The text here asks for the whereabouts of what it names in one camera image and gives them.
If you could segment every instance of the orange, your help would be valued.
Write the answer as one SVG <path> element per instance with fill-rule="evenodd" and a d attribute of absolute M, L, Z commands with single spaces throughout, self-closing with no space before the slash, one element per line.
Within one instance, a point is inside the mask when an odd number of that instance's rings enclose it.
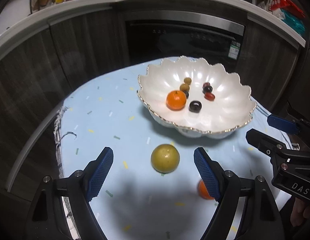
<path fill-rule="evenodd" d="M 181 110 L 186 104 L 186 95 L 183 91 L 174 90 L 168 93 L 166 104 L 171 110 Z"/>
<path fill-rule="evenodd" d="M 199 195 L 204 198 L 204 199 L 214 199 L 213 197 L 211 197 L 207 191 L 207 188 L 203 182 L 203 180 L 200 181 L 199 185 L 198 185 L 198 193 Z"/>

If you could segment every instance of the table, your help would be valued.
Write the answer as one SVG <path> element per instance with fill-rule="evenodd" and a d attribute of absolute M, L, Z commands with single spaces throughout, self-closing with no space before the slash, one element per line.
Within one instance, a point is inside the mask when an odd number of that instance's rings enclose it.
<path fill-rule="evenodd" d="M 198 196 L 200 176 L 193 160 L 197 147 L 204 147 L 212 160 L 239 177 L 263 175 L 281 209 L 290 195 L 271 185 L 269 157 L 245 140 L 246 132 L 254 128 L 291 148 L 287 134 L 268 126 L 270 113 L 258 103 L 253 120 L 225 139 L 186 138 L 153 120 L 136 95 L 138 75 L 146 74 L 148 64 L 160 62 L 158 59 L 127 67 L 87 82 L 65 99 L 56 121 L 59 138 L 64 136 L 57 147 L 60 177 L 83 170 L 106 146 L 114 151 L 114 163 L 102 189 L 90 202 L 106 237 L 200 239 L 217 202 Z M 178 168 L 164 176 L 150 163 L 152 151 L 160 144 L 173 144 L 181 156 Z M 235 237 L 243 205 L 244 199 L 240 198 L 228 239 Z M 70 218 L 70 229 L 76 237 Z"/>

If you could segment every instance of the white bowl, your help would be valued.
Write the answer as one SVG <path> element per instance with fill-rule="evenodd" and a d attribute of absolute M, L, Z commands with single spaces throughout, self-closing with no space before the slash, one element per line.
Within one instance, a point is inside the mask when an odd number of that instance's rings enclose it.
<path fill-rule="evenodd" d="M 189 98 L 180 111 L 166 106 L 167 94 L 179 90 L 185 77 L 192 83 Z M 204 98 L 203 83 L 210 82 L 214 101 Z M 250 99 L 251 88 L 240 83 L 237 73 L 227 73 L 222 64 L 210 65 L 203 58 L 192 61 L 181 56 L 176 61 L 163 59 L 160 65 L 149 64 L 145 76 L 138 76 L 137 95 L 161 125 L 176 128 L 181 134 L 198 138 L 225 138 L 252 120 L 256 102 Z M 199 113 L 189 111 L 191 101 L 202 103 Z"/>

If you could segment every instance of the person's hand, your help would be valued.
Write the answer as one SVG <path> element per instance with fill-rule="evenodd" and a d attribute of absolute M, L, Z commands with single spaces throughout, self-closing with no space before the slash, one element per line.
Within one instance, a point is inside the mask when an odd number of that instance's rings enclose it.
<path fill-rule="evenodd" d="M 307 205 L 303 200 L 295 198 L 295 203 L 291 214 L 292 226 L 300 226 L 304 222 L 304 219 L 307 218 L 310 218 L 310 205 Z"/>

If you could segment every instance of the green fruit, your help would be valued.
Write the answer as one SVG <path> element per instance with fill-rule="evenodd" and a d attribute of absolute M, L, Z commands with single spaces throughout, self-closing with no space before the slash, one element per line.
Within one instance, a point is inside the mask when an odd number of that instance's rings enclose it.
<path fill-rule="evenodd" d="M 157 146 L 151 155 L 150 161 L 154 169 L 161 173 L 174 171 L 179 164 L 180 156 L 176 148 L 170 144 Z"/>

